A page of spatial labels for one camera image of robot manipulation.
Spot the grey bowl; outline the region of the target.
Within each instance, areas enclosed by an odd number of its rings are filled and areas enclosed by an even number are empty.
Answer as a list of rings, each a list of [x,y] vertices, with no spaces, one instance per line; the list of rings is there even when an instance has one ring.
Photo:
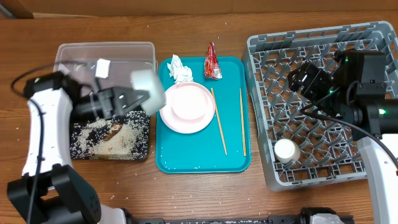
[[[149,98],[141,103],[141,108],[149,116],[156,114],[166,105],[164,87],[152,69],[131,72],[131,81],[133,89],[148,92]]]

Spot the white tissue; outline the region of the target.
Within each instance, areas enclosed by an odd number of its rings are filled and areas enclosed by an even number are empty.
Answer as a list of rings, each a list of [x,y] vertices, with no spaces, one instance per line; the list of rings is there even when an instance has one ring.
[[[175,84],[181,82],[192,82],[193,73],[191,68],[184,66],[178,55],[173,55],[170,63],[167,63],[169,76],[175,80]]]

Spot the white paper cup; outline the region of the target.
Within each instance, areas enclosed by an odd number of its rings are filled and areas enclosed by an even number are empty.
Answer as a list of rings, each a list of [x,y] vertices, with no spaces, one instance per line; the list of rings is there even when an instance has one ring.
[[[284,164],[295,162],[300,157],[300,149],[292,140],[280,139],[274,145],[274,155],[277,160]]]

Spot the red snack wrapper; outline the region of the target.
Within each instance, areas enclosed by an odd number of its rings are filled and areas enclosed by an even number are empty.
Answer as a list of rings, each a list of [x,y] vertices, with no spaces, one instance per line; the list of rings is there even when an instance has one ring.
[[[222,79],[221,68],[216,57],[214,43],[210,42],[208,47],[208,53],[205,57],[205,78],[214,80]]]

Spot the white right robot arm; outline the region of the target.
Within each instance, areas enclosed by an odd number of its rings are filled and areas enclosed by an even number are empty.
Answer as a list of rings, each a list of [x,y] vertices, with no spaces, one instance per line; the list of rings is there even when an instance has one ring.
[[[351,128],[364,162],[375,223],[397,223],[397,100],[385,97],[386,57],[380,51],[336,51],[332,73],[305,63],[289,88],[310,104],[300,112]]]

